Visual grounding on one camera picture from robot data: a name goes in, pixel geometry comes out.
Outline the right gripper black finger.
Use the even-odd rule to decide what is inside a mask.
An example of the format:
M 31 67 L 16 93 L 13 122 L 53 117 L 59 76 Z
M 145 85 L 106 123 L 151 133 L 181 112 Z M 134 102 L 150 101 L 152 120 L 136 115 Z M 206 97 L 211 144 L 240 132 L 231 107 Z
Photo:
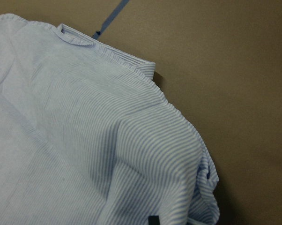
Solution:
M 149 216 L 148 225 L 159 225 L 159 216 L 158 215 Z

